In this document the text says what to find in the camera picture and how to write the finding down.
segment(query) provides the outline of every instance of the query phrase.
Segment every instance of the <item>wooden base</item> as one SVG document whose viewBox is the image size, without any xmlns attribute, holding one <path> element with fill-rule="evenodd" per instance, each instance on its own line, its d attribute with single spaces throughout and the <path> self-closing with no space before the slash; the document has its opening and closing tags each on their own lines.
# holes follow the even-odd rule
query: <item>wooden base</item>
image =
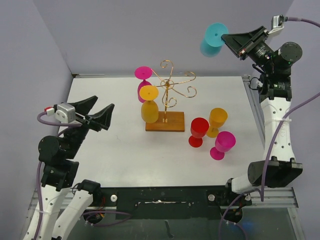
<svg viewBox="0 0 320 240">
<path fill-rule="evenodd" d="M 167 122 L 164 122 L 164 111 L 159 111 L 159 118 L 154 123 L 146 123 L 147 132 L 184 132 L 185 131 L 185 113 L 183 111 L 167 111 Z"/>
</svg>

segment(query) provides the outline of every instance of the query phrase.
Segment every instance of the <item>screw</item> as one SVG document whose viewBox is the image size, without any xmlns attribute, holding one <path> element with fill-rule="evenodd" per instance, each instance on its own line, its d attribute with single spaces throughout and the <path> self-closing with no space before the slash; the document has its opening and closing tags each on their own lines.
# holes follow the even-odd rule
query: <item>screw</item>
<svg viewBox="0 0 320 240">
<path fill-rule="evenodd" d="M 208 199 L 209 199 L 209 201 L 210 202 L 213 202 L 214 200 L 215 200 L 215 195 L 213 195 L 213 194 L 210 194 L 209 196 L 208 196 Z"/>
<path fill-rule="evenodd" d="M 115 202 L 118 200 L 117 195 L 114 195 L 114 194 L 113 194 L 113 195 L 110 197 L 110 200 L 111 200 L 111 202 L 115 203 Z"/>
</svg>

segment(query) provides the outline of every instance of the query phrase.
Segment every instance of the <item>black wire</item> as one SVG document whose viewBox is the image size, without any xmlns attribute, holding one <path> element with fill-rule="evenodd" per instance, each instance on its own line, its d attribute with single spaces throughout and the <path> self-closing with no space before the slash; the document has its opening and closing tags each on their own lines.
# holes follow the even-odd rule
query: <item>black wire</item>
<svg viewBox="0 0 320 240">
<path fill-rule="evenodd" d="M 253 77 L 253 78 L 251 78 L 251 79 L 250 79 L 250 81 L 249 81 L 249 88 L 250 88 L 251 90 L 257 91 L 257 90 L 258 90 L 258 88 L 252 88 L 252 87 L 251 87 L 251 81 L 252 81 L 252 79 L 257 79 L 257 80 L 259 80 L 259 78 L 258 78 L 258 77 L 256 77 L 256 76 L 254 76 L 254 77 Z"/>
<path fill-rule="evenodd" d="M 73 196 L 76 194 L 77 189 L 75 190 L 75 188 L 80 184 L 80 182 L 78 182 L 76 185 L 73 186 L 73 188 L 71 189 Z"/>
</svg>

